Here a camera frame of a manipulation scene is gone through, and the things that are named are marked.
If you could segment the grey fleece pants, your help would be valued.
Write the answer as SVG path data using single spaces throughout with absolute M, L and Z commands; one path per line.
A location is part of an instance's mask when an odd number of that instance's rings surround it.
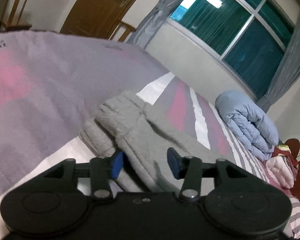
M 170 147 L 181 156 L 213 162 L 211 150 L 174 128 L 157 107 L 129 90 L 104 102 L 84 124 L 79 137 L 101 158 L 122 150 L 137 178 L 152 192 L 178 192 L 181 188 L 167 163 Z

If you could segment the light blue folded duvet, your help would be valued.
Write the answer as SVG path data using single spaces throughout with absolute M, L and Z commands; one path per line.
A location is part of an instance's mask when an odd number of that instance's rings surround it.
M 215 100 L 215 107 L 236 139 L 257 159 L 267 161 L 279 143 L 272 120 L 244 93 L 229 90 Z

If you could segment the pink white folded quilt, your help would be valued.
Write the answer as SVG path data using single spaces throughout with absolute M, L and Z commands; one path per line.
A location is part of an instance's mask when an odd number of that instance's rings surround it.
M 270 170 L 282 187 L 291 189 L 294 186 L 295 175 L 286 157 L 277 156 L 266 161 L 266 168 Z

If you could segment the red folded blanket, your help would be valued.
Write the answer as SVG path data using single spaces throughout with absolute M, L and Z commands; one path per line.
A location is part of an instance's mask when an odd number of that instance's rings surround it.
M 288 160 L 288 164 L 290 165 L 290 168 L 293 170 L 295 175 L 295 181 L 296 177 L 299 172 L 299 164 L 297 159 L 295 159 L 291 153 L 291 150 L 289 149 L 289 146 L 286 144 L 278 144 L 274 148 L 274 152 L 272 153 L 271 158 L 277 157 L 277 156 L 283 156 L 286 157 Z

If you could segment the pink grey striped bed sheet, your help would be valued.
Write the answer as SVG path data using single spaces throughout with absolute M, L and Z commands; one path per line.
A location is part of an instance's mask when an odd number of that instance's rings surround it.
M 181 188 L 150 191 L 122 150 L 113 198 L 91 196 L 98 156 L 79 133 L 128 90 L 213 152 L 202 161 L 198 201 L 180 200 Z M 300 239 L 291 189 L 236 139 L 215 103 L 143 49 L 47 31 L 0 34 L 0 239 Z

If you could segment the wooden chair by door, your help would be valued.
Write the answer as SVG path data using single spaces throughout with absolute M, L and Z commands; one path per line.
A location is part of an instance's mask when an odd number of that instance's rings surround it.
M 118 37 L 117 33 L 119 31 L 123 31 L 121 36 Z M 117 23 L 117 26 L 116 28 L 114 29 L 112 35 L 110 36 L 110 40 L 113 40 L 114 38 L 117 37 L 117 42 L 125 42 L 125 40 L 132 34 L 136 31 L 136 28 L 133 27 L 132 25 L 126 23 L 126 22 L 123 22 L 123 21 L 119 21 Z

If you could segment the grey curtain near headboard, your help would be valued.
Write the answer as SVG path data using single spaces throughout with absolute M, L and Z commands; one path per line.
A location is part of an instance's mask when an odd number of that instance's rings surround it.
M 300 77 L 300 14 L 287 50 L 270 82 L 268 90 L 257 102 L 267 112 L 284 96 Z

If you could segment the brown wooden door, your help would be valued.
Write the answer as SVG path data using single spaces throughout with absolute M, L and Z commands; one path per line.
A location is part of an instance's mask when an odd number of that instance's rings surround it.
M 60 33 L 108 39 L 135 1 L 77 0 Z

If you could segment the grey curtain near door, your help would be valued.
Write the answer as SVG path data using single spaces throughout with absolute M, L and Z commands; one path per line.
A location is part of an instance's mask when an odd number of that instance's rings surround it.
M 164 20 L 171 13 L 172 4 L 177 1 L 178 0 L 159 0 L 148 15 L 141 21 L 127 43 L 145 49 L 162 26 Z

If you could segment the wooden chair far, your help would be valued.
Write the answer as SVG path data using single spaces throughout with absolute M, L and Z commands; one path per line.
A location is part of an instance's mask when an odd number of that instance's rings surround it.
M 28 0 L 6 0 L 0 16 L 0 32 L 30 30 L 32 24 L 23 20 Z

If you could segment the window with white frame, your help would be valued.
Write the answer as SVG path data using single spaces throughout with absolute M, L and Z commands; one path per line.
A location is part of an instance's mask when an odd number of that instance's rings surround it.
M 183 0 L 170 19 L 256 99 L 269 88 L 294 31 L 273 0 Z

